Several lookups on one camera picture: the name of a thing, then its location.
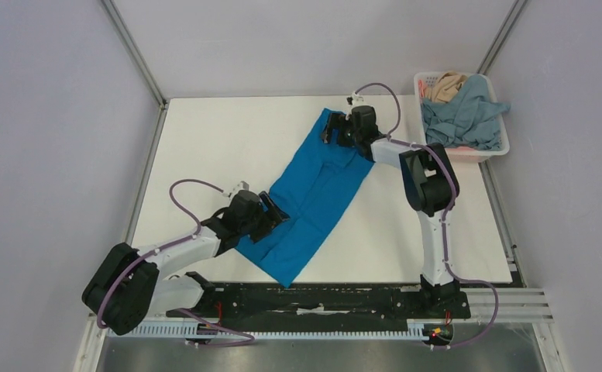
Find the blue t-shirt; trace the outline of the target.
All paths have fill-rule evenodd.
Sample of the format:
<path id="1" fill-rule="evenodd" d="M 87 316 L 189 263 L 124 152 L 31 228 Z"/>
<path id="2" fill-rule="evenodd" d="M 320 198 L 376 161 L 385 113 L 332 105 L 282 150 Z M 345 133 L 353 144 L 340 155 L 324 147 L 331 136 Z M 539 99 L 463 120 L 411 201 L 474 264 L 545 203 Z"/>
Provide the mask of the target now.
<path id="1" fill-rule="evenodd" d="M 277 283 L 289 287 L 336 227 L 373 162 L 353 148 L 320 137 L 332 110 L 326 108 L 291 162 L 269 190 L 289 219 L 257 243 L 245 237 L 236 249 Z"/>

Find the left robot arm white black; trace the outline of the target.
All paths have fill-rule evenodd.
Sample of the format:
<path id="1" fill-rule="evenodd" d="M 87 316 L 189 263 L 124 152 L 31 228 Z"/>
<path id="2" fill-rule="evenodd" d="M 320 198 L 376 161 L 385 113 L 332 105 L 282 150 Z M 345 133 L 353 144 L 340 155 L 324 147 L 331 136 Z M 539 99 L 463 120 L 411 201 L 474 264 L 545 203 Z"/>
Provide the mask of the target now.
<path id="1" fill-rule="evenodd" d="M 140 249 L 128 243 L 113 246 L 81 300 L 101 326 L 119 336 L 148 317 L 179 308 L 206 316 L 215 307 L 210 282 L 200 274 L 176 273 L 226 253 L 242 239 L 258 243 L 290 218 L 265 191 L 239 190 L 226 207 L 201 221 L 196 232 Z"/>

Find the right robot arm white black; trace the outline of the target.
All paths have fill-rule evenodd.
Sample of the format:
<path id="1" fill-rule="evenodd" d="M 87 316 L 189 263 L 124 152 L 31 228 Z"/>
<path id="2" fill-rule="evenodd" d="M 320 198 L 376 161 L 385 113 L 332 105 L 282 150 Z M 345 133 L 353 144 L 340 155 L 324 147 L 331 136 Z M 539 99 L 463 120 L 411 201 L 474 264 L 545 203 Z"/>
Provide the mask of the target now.
<path id="1" fill-rule="evenodd" d="M 441 315 L 460 293 L 460 282 L 449 265 L 449 213 L 459 196 L 459 184 L 445 148 L 386 137 L 369 105 L 354 106 L 347 114 L 330 113 L 321 139 L 353 148 L 371 163 L 400 170 L 405 197 L 418 213 L 421 227 L 424 262 L 419 304 L 425 314 Z"/>

